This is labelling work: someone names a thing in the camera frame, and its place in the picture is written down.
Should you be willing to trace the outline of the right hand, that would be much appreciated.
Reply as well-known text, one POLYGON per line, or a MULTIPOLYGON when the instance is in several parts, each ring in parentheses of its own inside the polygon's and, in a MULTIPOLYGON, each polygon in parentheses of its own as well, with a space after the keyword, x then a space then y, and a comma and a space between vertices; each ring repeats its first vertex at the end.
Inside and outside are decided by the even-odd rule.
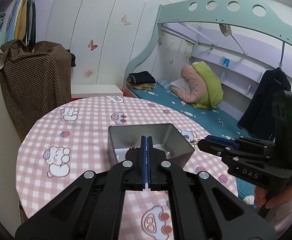
POLYGON ((276 196, 270 200, 266 199, 268 191, 260 187, 255 187, 254 204, 257 207, 265 206, 267 209, 277 207, 292 200, 292 185, 287 186, 284 190, 280 191, 276 196))

